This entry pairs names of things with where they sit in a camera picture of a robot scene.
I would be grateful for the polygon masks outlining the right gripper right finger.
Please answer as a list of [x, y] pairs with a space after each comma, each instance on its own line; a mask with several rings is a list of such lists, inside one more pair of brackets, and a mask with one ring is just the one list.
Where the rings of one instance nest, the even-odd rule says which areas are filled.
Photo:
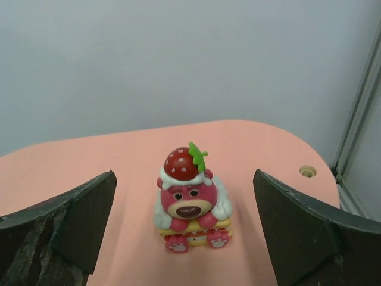
[[380, 285], [380, 222], [305, 195], [261, 170], [253, 186], [278, 285]]

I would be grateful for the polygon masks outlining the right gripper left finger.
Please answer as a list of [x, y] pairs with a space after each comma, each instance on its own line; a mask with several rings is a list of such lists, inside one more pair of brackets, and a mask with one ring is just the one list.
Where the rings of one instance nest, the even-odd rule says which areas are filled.
[[86, 285], [94, 273], [117, 178], [104, 172], [1, 216], [1, 285]]

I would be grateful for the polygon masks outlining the strawberry bear cake toy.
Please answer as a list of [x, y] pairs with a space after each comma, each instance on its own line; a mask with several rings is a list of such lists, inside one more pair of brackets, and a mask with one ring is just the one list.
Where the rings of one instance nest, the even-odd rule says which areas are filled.
[[206, 167], [207, 154], [191, 142], [171, 151], [161, 167], [154, 225], [174, 253], [199, 245], [222, 248], [232, 237], [232, 202]]

